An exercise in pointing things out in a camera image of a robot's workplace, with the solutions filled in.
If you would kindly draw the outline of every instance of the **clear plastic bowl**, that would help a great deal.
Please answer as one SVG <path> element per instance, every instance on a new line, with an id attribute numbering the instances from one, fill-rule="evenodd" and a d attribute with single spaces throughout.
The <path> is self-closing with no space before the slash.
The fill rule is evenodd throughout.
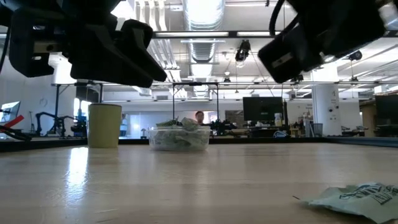
<path id="1" fill-rule="evenodd" d="M 209 145 L 210 131 L 209 126 L 192 131 L 181 126 L 151 128 L 149 145 L 160 151 L 204 151 Z"/>

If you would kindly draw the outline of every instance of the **beige cup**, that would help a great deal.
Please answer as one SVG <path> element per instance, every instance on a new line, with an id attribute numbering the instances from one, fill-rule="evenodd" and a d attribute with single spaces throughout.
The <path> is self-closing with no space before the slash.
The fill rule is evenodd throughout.
<path id="1" fill-rule="evenodd" d="M 88 146 L 114 148 L 119 144 L 122 107 L 93 103 L 88 107 Z"/>

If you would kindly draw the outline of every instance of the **red object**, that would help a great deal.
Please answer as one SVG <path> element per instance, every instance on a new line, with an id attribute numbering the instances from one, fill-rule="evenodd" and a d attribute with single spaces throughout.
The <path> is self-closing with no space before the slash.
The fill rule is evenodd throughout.
<path id="1" fill-rule="evenodd" d="M 8 122 L 7 124 L 3 125 L 4 127 L 11 128 L 15 126 L 17 123 L 20 123 L 23 119 L 25 119 L 22 115 L 19 115 L 16 119 Z"/>

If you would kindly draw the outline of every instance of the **column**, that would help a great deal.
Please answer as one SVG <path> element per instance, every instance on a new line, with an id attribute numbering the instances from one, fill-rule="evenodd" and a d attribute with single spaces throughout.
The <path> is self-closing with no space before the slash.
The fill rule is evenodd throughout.
<path id="1" fill-rule="evenodd" d="M 338 81 L 337 66 L 335 64 L 323 65 L 322 67 L 322 69 L 316 69 L 311 72 L 312 81 Z M 338 85 L 328 84 L 312 86 L 312 102 L 313 122 L 323 124 L 323 135 L 341 135 Z"/>

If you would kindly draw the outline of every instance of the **workbench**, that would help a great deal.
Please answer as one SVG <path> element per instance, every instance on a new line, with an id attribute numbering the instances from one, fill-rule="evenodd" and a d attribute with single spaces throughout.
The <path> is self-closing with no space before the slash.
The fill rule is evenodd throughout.
<path id="1" fill-rule="evenodd" d="M 0 223 L 372 223 L 308 208 L 327 187 L 398 184 L 398 150 L 214 144 L 205 152 L 72 146 L 0 154 Z"/>

